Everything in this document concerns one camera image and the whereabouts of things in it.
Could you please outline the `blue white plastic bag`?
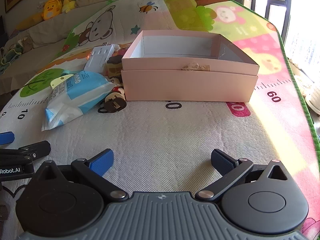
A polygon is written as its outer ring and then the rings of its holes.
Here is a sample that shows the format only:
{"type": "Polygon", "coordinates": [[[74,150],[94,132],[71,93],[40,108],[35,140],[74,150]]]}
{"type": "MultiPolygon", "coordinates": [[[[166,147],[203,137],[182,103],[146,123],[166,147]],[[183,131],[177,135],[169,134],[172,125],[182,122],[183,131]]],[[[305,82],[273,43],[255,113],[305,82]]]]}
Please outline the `blue white plastic bag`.
{"type": "Polygon", "coordinates": [[[45,108],[42,130],[62,126],[87,113],[116,85],[99,73],[80,71],[56,86],[45,108]]]}

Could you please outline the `brown round toy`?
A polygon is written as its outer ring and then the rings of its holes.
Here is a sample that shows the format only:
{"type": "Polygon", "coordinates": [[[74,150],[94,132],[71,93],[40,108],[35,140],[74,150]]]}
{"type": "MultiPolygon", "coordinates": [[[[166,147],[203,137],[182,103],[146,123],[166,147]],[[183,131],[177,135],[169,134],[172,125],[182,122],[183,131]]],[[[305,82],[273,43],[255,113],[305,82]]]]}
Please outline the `brown round toy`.
{"type": "Polygon", "coordinates": [[[121,80],[112,77],[110,81],[115,85],[111,92],[100,102],[98,113],[116,113],[123,110],[126,106],[125,90],[121,80]]]}

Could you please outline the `white plastic adapter box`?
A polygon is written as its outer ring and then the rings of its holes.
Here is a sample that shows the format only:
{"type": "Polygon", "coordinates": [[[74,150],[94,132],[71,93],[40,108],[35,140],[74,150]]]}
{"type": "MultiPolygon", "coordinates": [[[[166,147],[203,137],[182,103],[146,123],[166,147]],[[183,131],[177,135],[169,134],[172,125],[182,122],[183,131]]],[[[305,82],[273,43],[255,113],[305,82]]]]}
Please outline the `white plastic adapter box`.
{"type": "Polygon", "coordinates": [[[120,46],[118,44],[106,44],[94,47],[88,56],[87,63],[84,66],[84,71],[104,74],[105,64],[115,51],[118,51],[120,46]]]}

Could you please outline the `colourful cartoon play mat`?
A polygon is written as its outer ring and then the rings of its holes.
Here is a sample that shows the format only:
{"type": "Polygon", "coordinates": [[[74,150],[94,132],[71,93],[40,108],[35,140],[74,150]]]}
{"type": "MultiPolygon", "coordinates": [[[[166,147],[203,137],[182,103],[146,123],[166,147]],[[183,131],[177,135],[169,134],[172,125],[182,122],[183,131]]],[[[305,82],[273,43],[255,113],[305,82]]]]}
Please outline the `colourful cartoon play mat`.
{"type": "Polygon", "coordinates": [[[57,58],[37,76],[79,70],[103,43],[128,51],[148,30],[142,54],[116,62],[139,97],[118,113],[96,108],[42,130],[51,89],[30,77],[1,111],[14,145],[38,140],[64,162],[112,148],[110,178],[127,190],[195,191],[216,178],[205,160],[220,148],[235,157],[279,158],[309,204],[302,233],[319,238],[319,142],[274,25],[231,0],[116,0],[81,8],[57,58]]]}

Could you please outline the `beige sofa cover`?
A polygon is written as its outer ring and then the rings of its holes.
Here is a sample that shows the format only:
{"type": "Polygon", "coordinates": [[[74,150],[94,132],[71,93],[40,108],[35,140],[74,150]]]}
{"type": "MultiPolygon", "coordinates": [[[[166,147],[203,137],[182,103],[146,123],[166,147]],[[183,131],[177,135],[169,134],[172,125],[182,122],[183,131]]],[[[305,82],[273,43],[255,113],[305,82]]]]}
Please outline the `beige sofa cover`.
{"type": "Polygon", "coordinates": [[[96,3],[61,13],[43,21],[10,39],[4,52],[8,55],[21,52],[12,63],[1,67],[1,94],[20,89],[36,73],[47,67],[53,59],[69,53],[72,46],[78,45],[78,38],[72,30],[93,16],[95,12],[105,11],[114,5],[106,2],[96,3]]]}

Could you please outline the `pink cardboard box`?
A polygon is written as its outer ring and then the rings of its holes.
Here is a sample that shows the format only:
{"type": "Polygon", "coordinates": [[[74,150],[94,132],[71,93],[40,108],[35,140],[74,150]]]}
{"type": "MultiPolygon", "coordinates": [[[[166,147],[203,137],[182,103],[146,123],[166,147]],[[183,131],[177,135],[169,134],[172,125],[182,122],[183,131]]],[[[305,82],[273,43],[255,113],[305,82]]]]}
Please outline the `pink cardboard box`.
{"type": "Polygon", "coordinates": [[[122,58],[129,101],[249,102],[259,65],[220,34],[144,30],[122,58]]]}

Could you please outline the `yellow duck plush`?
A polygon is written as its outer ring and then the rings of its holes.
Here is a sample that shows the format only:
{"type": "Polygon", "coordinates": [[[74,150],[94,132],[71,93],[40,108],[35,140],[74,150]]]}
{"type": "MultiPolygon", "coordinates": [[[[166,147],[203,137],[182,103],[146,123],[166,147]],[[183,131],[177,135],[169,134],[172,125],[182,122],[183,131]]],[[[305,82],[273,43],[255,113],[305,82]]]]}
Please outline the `yellow duck plush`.
{"type": "Polygon", "coordinates": [[[39,24],[42,21],[49,20],[51,18],[54,18],[55,16],[61,14],[62,11],[62,2],[61,0],[48,0],[44,6],[43,10],[41,12],[37,12],[22,22],[20,22],[16,27],[15,30],[23,31],[26,29],[31,28],[32,26],[35,26],[39,24]]]}

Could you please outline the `small yellow plush toy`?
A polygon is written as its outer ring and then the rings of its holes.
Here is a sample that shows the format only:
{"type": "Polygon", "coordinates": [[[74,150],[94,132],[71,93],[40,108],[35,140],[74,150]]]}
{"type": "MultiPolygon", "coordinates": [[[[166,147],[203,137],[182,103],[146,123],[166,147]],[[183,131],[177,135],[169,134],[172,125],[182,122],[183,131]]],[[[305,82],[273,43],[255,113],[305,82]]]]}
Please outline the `small yellow plush toy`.
{"type": "Polygon", "coordinates": [[[61,12],[68,13],[71,10],[75,9],[76,1],[75,0],[59,0],[62,3],[61,12]]]}

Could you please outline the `black window frame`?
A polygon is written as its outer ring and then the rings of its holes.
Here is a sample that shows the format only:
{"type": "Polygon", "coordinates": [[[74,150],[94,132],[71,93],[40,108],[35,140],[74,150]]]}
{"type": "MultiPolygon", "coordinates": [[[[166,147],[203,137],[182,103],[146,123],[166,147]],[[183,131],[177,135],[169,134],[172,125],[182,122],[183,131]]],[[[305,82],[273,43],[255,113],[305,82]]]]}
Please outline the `black window frame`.
{"type": "Polygon", "coordinates": [[[267,20],[273,20],[281,33],[283,41],[286,40],[290,23],[292,0],[242,0],[243,4],[256,11],[267,20]]]}

